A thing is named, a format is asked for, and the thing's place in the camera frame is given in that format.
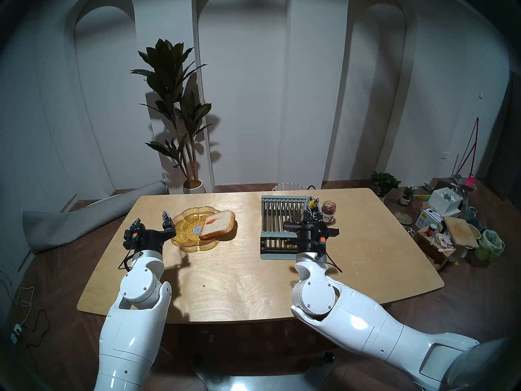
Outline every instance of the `green bag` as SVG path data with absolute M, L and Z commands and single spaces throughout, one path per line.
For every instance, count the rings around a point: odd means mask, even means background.
M 505 243 L 499 238 L 498 233 L 492 230 L 485 230 L 479 238 L 479 248 L 476 249 L 476 256 L 486 262 L 490 257 L 498 257 L 505 249 Z

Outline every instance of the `plant stem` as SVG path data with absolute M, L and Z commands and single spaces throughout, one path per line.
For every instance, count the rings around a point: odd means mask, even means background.
M 181 142 L 181 137 L 180 137 L 180 134 L 179 134 L 179 130 L 177 129 L 177 126 L 176 126 L 176 119 L 174 118 L 173 120 L 173 123 L 174 123 L 174 127 L 176 128 L 176 137 L 177 137 L 177 143 L 179 144 Z M 184 165 L 184 170 L 183 170 L 183 173 L 184 173 L 184 176 L 186 178 L 186 180 L 190 180 L 190 176 L 189 176 L 189 170 L 188 170 L 188 166 L 186 165 L 186 159 L 184 157 L 184 148 L 181 150 L 180 152 L 180 156 L 181 156 L 181 161 L 183 162 L 183 165 Z
M 194 159 L 192 158 L 192 154 L 190 153 L 190 149 L 188 148 L 188 143 L 184 142 L 184 145 L 186 146 L 186 152 L 188 153 L 188 158 L 190 160 L 190 166 L 192 167 L 192 175 L 194 176 L 194 179 L 197 179 L 196 173 L 195 173 L 195 163 Z
M 196 174 L 196 171 L 195 171 L 195 164 L 196 164 L 196 162 L 195 162 L 195 147 L 194 147 L 194 140 L 193 140 L 192 137 L 190 138 L 190 143 L 192 145 L 192 159 L 193 159 L 193 163 L 194 163 L 193 164 L 194 165 L 194 177 L 195 177 L 195 179 L 197 179 L 197 174 Z

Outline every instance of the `power strip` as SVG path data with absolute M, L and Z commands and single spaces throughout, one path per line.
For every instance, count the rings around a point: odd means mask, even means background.
M 20 326 L 20 324 L 16 324 L 11 332 L 11 342 L 13 342 L 16 345 L 16 343 L 20 339 L 21 334 L 22 334 L 22 327 Z

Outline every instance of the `small potted plant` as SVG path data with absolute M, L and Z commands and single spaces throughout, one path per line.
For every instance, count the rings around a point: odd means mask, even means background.
M 389 193 L 391 189 L 398 189 L 398 185 L 402 183 L 391 174 L 376 171 L 371 174 L 371 182 L 376 183 L 378 188 L 380 188 L 376 196 L 380 198 L 382 203 L 385 201 L 385 195 Z
M 202 123 L 203 117 L 211 109 L 211 103 L 199 103 L 195 100 L 193 92 L 183 93 L 183 81 L 206 64 L 189 71 L 195 63 L 193 61 L 188 67 L 183 68 L 183 63 L 193 49 L 192 47 L 185 51 L 183 47 L 183 43 L 172 45 L 168 40 L 159 39 L 155 47 L 146 48 L 146 53 L 138 52 L 154 71 L 136 69 L 130 73 L 145 76 L 146 83 L 161 98 L 156 101 L 156 107 L 143 103 L 140 105 L 163 114 L 176 132 L 176 137 L 170 141 L 165 140 L 165 144 L 151 141 L 146 145 L 176 161 L 173 167 L 179 168 L 186 179 L 183 183 L 183 193 L 204 193 L 203 182 L 197 176 L 195 137 L 210 126 L 202 126 Z
M 410 186 L 406 186 L 403 190 L 403 195 L 400 197 L 400 204 L 402 206 L 409 206 L 410 200 L 413 198 L 413 189 Z

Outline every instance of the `toast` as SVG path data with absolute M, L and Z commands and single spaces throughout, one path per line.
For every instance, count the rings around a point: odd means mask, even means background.
M 232 210 L 224 210 L 208 216 L 204 221 L 203 230 L 199 238 L 207 239 L 231 231 L 235 224 L 235 213 Z

